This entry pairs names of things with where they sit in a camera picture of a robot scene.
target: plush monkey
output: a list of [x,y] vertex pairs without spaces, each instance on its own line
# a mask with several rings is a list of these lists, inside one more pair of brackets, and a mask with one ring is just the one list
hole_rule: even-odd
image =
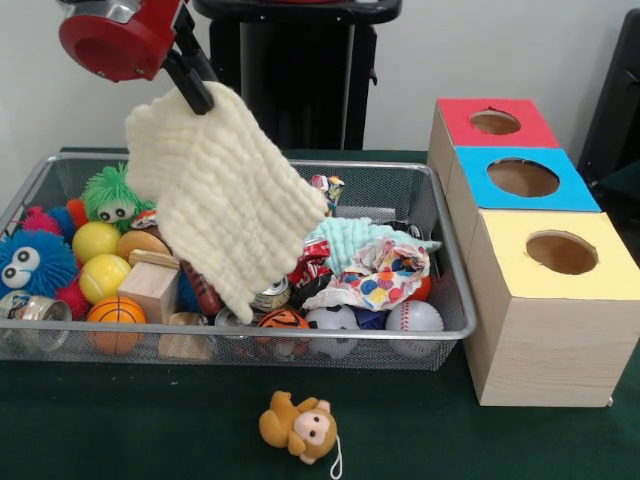
[[312,465],[336,443],[338,427],[326,400],[307,398],[297,407],[291,394],[276,392],[269,410],[260,416],[260,435],[272,447],[287,448],[291,455]]

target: wire mesh basket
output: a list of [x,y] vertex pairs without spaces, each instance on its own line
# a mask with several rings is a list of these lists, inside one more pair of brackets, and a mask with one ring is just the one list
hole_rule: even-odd
[[[11,235],[31,206],[45,210],[81,195],[85,183],[125,155],[61,153],[40,162],[4,215],[0,227]],[[0,319],[0,360],[118,362],[147,364],[288,365],[363,369],[436,370],[456,342],[476,325],[473,299],[437,176],[425,165],[292,160],[300,175],[338,175],[347,185],[337,215],[369,217],[376,223],[408,221],[443,247],[431,255],[431,303],[442,332],[376,330],[289,330],[255,327],[27,322]],[[92,339],[133,341],[128,353],[105,354]],[[421,358],[405,356],[418,347]],[[328,356],[328,349],[346,355]]]

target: yellow ball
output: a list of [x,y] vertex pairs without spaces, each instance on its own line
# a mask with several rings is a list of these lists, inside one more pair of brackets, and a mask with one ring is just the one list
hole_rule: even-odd
[[80,290],[95,304],[118,294],[118,287],[131,271],[126,260],[117,255],[102,254],[89,260],[80,274]]
[[73,236],[73,253],[80,263],[87,263],[103,253],[116,253],[120,232],[109,223],[89,222]]

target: cream towel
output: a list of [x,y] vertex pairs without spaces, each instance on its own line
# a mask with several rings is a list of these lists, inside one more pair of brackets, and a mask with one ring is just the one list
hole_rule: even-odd
[[195,115],[175,88],[133,110],[126,122],[127,183],[141,199],[157,202],[160,233],[174,254],[249,323],[255,294],[296,267],[327,203],[238,95],[220,83],[206,85],[216,104],[206,115]]

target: mint green cloth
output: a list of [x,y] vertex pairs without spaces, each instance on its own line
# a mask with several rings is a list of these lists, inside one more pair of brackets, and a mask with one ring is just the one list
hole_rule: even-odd
[[383,235],[391,237],[397,243],[423,247],[429,253],[435,252],[441,246],[440,242],[418,240],[408,233],[394,230],[389,225],[376,225],[370,218],[329,217],[320,222],[307,239],[321,237],[329,242],[331,256],[327,260],[327,266],[335,275],[340,275],[351,265],[351,259],[358,251]]

